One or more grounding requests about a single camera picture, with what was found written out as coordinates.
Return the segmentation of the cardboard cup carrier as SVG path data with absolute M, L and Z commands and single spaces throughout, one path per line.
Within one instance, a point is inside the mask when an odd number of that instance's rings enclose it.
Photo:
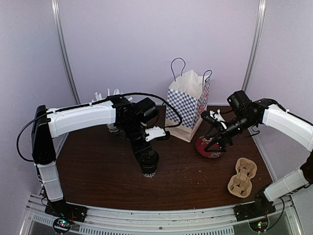
M 247 158 L 239 158 L 235 165 L 236 174 L 233 175 L 227 185 L 228 191 L 239 198 L 247 198 L 252 190 L 251 179 L 255 177 L 257 165 Z

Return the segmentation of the blue checkered paper bag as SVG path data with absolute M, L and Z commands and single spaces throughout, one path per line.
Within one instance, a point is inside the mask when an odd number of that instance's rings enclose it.
M 165 126 L 170 134 L 183 141 L 191 142 L 202 123 L 201 113 L 207 109 L 212 70 L 198 75 L 194 70 L 180 71 L 175 75 L 173 62 L 171 71 L 174 81 L 169 85 Z

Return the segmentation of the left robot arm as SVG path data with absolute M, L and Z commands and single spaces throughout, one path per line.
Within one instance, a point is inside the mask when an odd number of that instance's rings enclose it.
M 56 166 L 54 138 L 104 129 L 105 126 L 121 130 L 130 141 L 143 175 L 149 177 L 155 175 L 159 161 L 159 155 L 150 142 L 165 137 L 166 132 L 158 126 L 148 128 L 145 125 L 158 114 L 156 104 L 150 98 L 134 103 L 122 95 L 60 109 L 39 106 L 31 133 L 32 158 L 51 209 L 59 217 L 70 213 Z

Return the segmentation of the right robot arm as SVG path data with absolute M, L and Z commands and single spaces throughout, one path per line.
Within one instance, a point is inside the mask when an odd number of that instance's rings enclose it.
M 244 130 L 262 125 L 269 128 L 261 139 L 281 150 L 281 155 L 287 154 L 292 147 L 303 148 L 301 153 L 303 164 L 270 185 L 263 188 L 251 204 L 251 212 L 261 216 L 269 209 L 273 201 L 288 194 L 293 194 L 313 184 L 313 124 L 284 108 L 278 101 L 271 98 L 261 98 L 252 101 L 243 90 L 230 95 L 227 99 L 235 117 L 226 121 L 219 111 L 203 111 L 201 118 L 208 122 L 216 133 L 204 148 L 205 152 L 226 152 L 227 145 L 233 144 L 233 137 Z

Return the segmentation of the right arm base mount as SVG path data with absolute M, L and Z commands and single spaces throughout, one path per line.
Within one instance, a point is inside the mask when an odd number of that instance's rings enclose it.
M 255 202 L 237 204 L 233 210 L 238 222 L 248 222 L 249 227 L 257 233 L 265 232 L 269 228 L 268 216 L 276 212 L 274 205 L 259 207 Z

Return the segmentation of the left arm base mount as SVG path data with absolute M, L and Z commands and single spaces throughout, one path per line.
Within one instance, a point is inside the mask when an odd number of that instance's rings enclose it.
M 65 200 L 56 202 L 48 200 L 45 208 L 46 214 L 56 217 L 52 222 L 52 228 L 59 234 L 69 232 L 75 222 L 84 222 L 87 212 L 87 207 L 69 204 Z

